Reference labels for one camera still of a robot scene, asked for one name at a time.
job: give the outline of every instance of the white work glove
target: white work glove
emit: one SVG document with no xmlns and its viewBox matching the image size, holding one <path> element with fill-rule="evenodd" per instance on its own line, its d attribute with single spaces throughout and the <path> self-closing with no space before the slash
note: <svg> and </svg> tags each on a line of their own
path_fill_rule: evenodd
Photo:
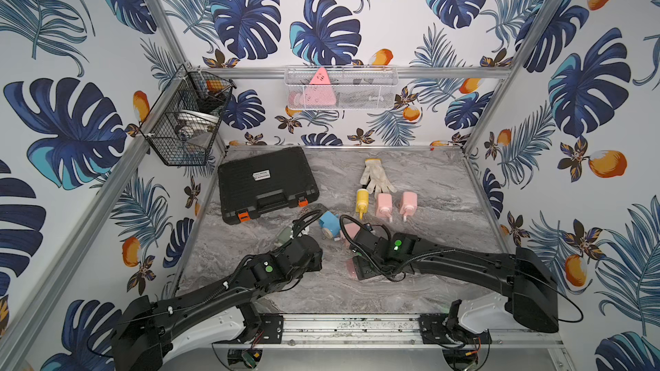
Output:
<svg viewBox="0 0 660 371">
<path fill-rule="evenodd" d="M 374 196 L 380 194 L 381 192 L 387 194 L 388 192 L 396 192 L 394 185 L 387 179 L 385 175 L 385 169 L 383 169 L 383 164 L 380 159 L 370 158 L 364 161 L 364 172 L 360 178 L 360 184 L 366 185 L 367 181 L 370 180 L 366 189 Z"/>
</svg>

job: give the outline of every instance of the pink triangular object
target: pink triangular object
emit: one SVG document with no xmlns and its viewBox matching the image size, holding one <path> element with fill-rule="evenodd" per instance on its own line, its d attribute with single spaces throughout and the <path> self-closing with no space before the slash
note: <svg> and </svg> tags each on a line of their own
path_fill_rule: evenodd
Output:
<svg viewBox="0 0 660 371">
<path fill-rule="evenodd" d="M 328 77 L 328 71 L 326 68 L 319 68 L 314 77 L 309 82 L 309 85 L 329 85 L 330 78 Z"/>
<path fill-rule="evenodd" d="M 330 78 L 325 68 L 319 68 L 309 85 L 330 85 Z M 329 106 L 337 104 L 332 86 L 305 86 L 306 106 Z"/>
</svg>

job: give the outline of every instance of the gray marble surface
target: gray marble surface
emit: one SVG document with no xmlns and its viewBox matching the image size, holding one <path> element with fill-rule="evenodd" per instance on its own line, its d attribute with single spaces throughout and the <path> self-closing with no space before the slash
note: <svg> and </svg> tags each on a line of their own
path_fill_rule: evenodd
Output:
<svg viewBox="0 0 660 371">
<path fill-rule="evenodd" d="M 225 161 L 260 153 L 263 151 L 231 149 Z M 399 191 L 393 194 L 395 207 L 401 192 L 410 190 L 418 194 L 417 212 L 407 223 L 398 214 L 388 223 L 393 233 L 406 232 L 470 250 L 498 251 L 461 162 L 460 151 L 306 149 L 305 153 L 319 186 L 318 203 L 334 213 L 355 215 L 355 192 L 360 187 L 364 160 L 379 157 Z M 374 215 L 374 205 L 371 195 L 369 213 L 364 220 L 382 223 Z M 219 194 L 215 192 L 178 293 L 193 291 L 229 275 L 246 254 L 273 249 L 277 235 L 300 212 L 300 208 L 278 210 L 247 223 L 227 225 L 222 221 Z M 475 284 L 430 275 L 408 276 L 399 283 L 383 277 L 360 282 L 348 274 L 346 262 L 352 252 L 341 241 L 326 239 L 317 223 L 311 226 L 309 234 L 323 248 L 323 269 L 306 273 L 291 291 L 270 294 L 257 301 L 262 312 L 431 313 L 447 310 L 456 299 L 475 298 L 488 292 Z"/>
</svg>

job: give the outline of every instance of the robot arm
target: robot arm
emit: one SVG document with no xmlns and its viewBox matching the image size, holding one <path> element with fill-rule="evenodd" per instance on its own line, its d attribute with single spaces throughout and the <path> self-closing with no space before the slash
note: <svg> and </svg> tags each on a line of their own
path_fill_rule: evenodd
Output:
<svg viewBox="0 0 660 371">
<path fill-rule="evenodd" d="M 305 272 L 320 271 L 322 255 L 318 243 L 303 235 L 275 251 L 244 257 L 232 275 L 191 293 L 157 302 L 149 302 L 146 295 L 132 301 L 110 334 L 115 369 L 159 369 L 179 335 L 231 309 L 239 316 L 234 307 L 245 309 Z M 238 339 L 251 339 L 249 331 L 256 328 L 244 330 Z"/>
<path fill-rule="evenodd" d="M 499 307 L 511 314 L 518 324 L 538 332 L 559 330 L 557 283 L 529 249 L 518 247 L 515 255 L 489 254 L 434 244 L 404 233 L 396 233 L 389 240 L 365 228 L 349 242 L 351 249 L 360 254 L 353 257 L 355 273 L 360 280 L 378 275 L 393 278 L 402 272 L 460 279 L 501 294 L 506 301 Z M 454 316 L 460 313 L 460 317 L 465 317 L 469 307 L 463 305 L 453 310 Z"/>
</svg>

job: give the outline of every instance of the aluminum rail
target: aluminum rail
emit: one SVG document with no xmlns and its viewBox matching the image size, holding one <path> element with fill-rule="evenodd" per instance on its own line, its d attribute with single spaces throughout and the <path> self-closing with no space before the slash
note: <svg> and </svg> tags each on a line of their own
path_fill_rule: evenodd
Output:
<svg viewBox="0 0 660 371">
<path fill-rule="evenodd" d="M 487 68 L 475 66 L 471 68 L 417 68 L 413 66 L 393 66 L 397 69 L 399 79 L 418 78 L 483 78 L 506 79 L 509 68 Z M 214 75 L 227 79 L 284 79 L 285 67 L 281 68 L 205 68 Z"/>
</svg>

